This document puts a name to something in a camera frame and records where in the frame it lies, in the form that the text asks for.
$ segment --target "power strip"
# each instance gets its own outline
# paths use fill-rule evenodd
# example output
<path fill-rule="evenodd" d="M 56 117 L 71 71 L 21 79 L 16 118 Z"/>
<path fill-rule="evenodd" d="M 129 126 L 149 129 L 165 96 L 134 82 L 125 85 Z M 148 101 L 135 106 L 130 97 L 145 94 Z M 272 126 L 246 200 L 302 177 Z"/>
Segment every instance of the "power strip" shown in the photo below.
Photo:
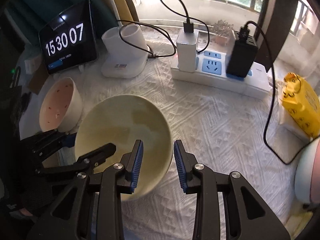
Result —
<path fill-rule="evenodd" d="M 197 55 L 195 72 L 179 70 L 178 55 L 171 64 L 173 79 L 184 80 L 211 87 L 221 88 L 244 94 L 249 97 L 263 99 L 271 90 L 268 76 L 263 65 L 254 62 L 245 78 L 226 74 L 226 54 L 213 50 L 206 50 Z"/>

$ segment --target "yellow tissue pack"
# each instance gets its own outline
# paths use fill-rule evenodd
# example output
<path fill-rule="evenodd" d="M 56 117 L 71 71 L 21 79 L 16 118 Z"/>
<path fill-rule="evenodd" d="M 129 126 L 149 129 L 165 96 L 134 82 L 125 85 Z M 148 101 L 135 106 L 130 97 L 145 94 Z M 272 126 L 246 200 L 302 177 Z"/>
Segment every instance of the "yellow tissue pack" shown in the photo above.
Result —
<path fill-rule="evenodd" d="M 320 128 L 320 103 L 310 84 L 295 73 L 284 77 L 282 106 L 299 127 L 310 137 L 316 137 Z"/>

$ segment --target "metal pivot bolt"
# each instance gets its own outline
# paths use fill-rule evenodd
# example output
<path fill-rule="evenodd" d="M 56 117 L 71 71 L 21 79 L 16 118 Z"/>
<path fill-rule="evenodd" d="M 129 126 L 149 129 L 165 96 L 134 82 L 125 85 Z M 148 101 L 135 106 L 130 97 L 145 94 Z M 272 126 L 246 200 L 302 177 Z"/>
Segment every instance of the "metal pivot bolt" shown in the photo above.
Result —
<path fill-rule="evenodd" d="M 203 169 L 204 169 L 204 165 L 201 164 L 201 163 L 197 163 L 197 164 L 195 165 L 195 168 L 196 168 L 197 170 L 203 170 Z"/>
<path fill-rule="evenodd" d="M 87 176 L 87 174 L 85 172 L 79 172 L 78 175 L 77 175 L 77 177 L 79 179 L 84 179 L 86 176 Z"/>
<path fill-rule="evenodd" d="M 113 167 L 114 167 L 116 170 L 119 170 L 119 169 L 122 169 L 123 165 L 122 165 L 122 163 L 115 163 L 115 164 L 113 164 Z"/>
<path fill-rule="evenodd" d="M 238 178 L 241 177 L 241 174 L 239 172 L 237 172 L 237 171 L 233 171 L 231 173 L 231 176 L 234 177 L 235 179 L 238 179 Z"/>

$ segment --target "potted plant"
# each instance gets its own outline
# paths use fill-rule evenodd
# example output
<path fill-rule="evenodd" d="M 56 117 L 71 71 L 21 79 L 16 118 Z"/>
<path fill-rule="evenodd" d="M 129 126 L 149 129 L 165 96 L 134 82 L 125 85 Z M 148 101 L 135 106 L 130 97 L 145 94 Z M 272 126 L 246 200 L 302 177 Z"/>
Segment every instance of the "potted plant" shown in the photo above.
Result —
<path fill-rule="evenodd" d="M 233 30 L 233 24 L 229 24 L 227 21 L 218 20 L 218 22 L 214 23 L 211 28 L 211 32 L 213 32 L 215 37 L 215 43 L 221 46 L 225 46 L 228 38 L 230 37 Z"/>

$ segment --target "white textured tablecloth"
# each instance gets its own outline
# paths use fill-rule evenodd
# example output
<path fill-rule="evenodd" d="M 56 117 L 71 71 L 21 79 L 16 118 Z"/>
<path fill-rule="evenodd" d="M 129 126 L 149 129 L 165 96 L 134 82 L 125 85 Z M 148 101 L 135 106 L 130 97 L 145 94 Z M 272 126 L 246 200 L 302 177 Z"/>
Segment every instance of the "white textured tablecloth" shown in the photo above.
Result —
<path fill-rule="evenodd" d="M 170 53 L 170 45 L 148 43 L 156 52 Z M 294 173 L 297 162 L 283 165 L 262 140 L 270 98 L 261 101 L 213 87 L 173 80 L 171 58 L 149 60 L 143 72 L 132 79 L 105 78 L 100 58 L 87 64 L 85 71 L 72 69 L 61 74 L 70 76 L 83 99 L 81 120 L 100 101 L 118 94 L 136 94 L 152 101 L 168 120 L 173 139 L 181 139 L 186 151 L 198 162 L 220 173 L 242 173 L 262 196 L 278 218 L 285 223 L 294 199 Z M 50 77 L 40 95 L 34 96 L 22 120 L 22 132 L 30 136 L 37 130 L 30 116 L 38 118 L 45 93 L 54 83 Z M 290 159 L 301 142 L 286 129 L 277 126 L 276 112 L 271 119 L 267 139 L 277 152 Z M 65 154 L 67 163 L 72 156 Z M 141 239 L 191 239 L 196 210 L 196 195 L 185 195 L 180 188 L 174 158 L 168 173 L 148 195 L 123 202 L 124 226 Z M 225 239 L 223 208 L 221 238 Z"/>

